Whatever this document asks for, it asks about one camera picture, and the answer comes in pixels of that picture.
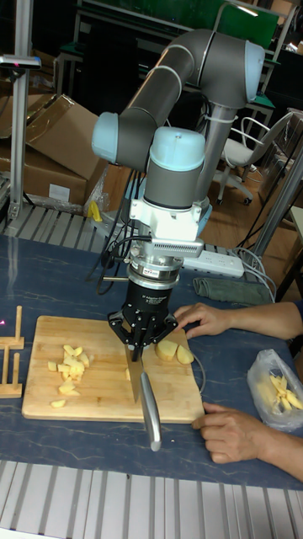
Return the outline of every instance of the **human hand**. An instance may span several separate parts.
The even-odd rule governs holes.
[[[199,335],[218,335],[230,327],[229,311],[208,307],[204,303],[186,305],[180,307],[175,313],[178,327],[175,331],[186,326],[188,323],[199,322],[199,326],[190,329],[186,337],[198,337]]]
[[[204,403],[204,408],[207,414],[196,419],[192,426],[200,430],[214,462],[264,460],[271,439],[269,427],[234,408],[208,403]]]

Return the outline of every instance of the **floor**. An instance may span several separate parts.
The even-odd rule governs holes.
[[[241,240],[243,240],[243,238],[245,238],[262,205],[262,201],[258,195],[260,179],[259,173],[250,173],[249,178],[246,180],[246,187],[254,195],[252,203],[249,206],[243,204],[245,195],[238,189],[229,186],[226,187],[223,204],[217,205],[215,201],[219,192],[219,185],[213,182],[208,194],[210,203],[213,205],[213,211],[210,220],[201,235],[206,243],[213,243],[225,248],[234,248],[241,242]],[[263,224],[266,217],[267,212],[265,211],[261,215],[258,225]],[[258,235],[250,240],[250,242],[253,243],[256,237],[258,237]],[[263,256],[263,264],[267,274],[274,280],[277,286],[279,286],[284,278],[283,268],[285,260],[290,254],[290,250],[296,238],[297,232],[295,229],[287,223],[282,223],[277,228],[268,249]],[[295,301],[298,299],[300,299],[300,293],[294,283],[285,294],[283,301]]]

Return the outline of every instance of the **wooden cutting board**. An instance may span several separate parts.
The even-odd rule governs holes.
[[[188,348],[185,332],[170,334],[170,340]],[[83,347],[94,355],[82,380],[76,382],[79,397],[62,396],[58,387],[61,373],[50,372],[48,361],[62,363],[64,344]],[[164,423],[191,423],[201,416],[199,389],[191,365],[160,360],[150,346],[143,354],[160,419]],[[39,317],[29,362],[22,414],[28,419],[73,419],[89,421],[143,421],[140,399],[135,403],[126,379],[125,347],[107,322],[81,318]],[[64,408],[52,408],[51,401],[66,399]]]

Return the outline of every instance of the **kitchen knife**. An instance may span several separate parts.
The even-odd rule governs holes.
[[[151,450],[159,451],[162,443],[160,417],[152,385],[144,370],[142,350],[139,348],[130,350],[128,346],[125,346],[125,350],[135,402],[138,400],[139,395],[141,397],[141,406]]]

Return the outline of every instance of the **blue table surface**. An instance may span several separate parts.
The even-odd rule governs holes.
[[[16,306],[23,306],[20,382],[25,384],[38,316],[104,320],[119,310],[127,283],[116,283],[105,297],[84,282],[96,254],[0,236],[0,336],[14,333]],[[182,270],[171,312],[199,301],[193,273]],[[225,302],[211,302],[228,308]],[[204,400],[239,408],[258,417],[247,385],[247,370],[260,350],[275,349],[293,366],[284,341],[240,330],[190,340],[206,371]],[[194,374],[200,383],[199,367]],[[81,469],[261,487],[303,489],[289,474],[258,460],[214,464],[199,432],[188,424],[164,424],[162,449],[153,453],[143,424],[25,419],[22,399],[0,400],[0,459]],[[296,431],[303,437],[303,430]]]

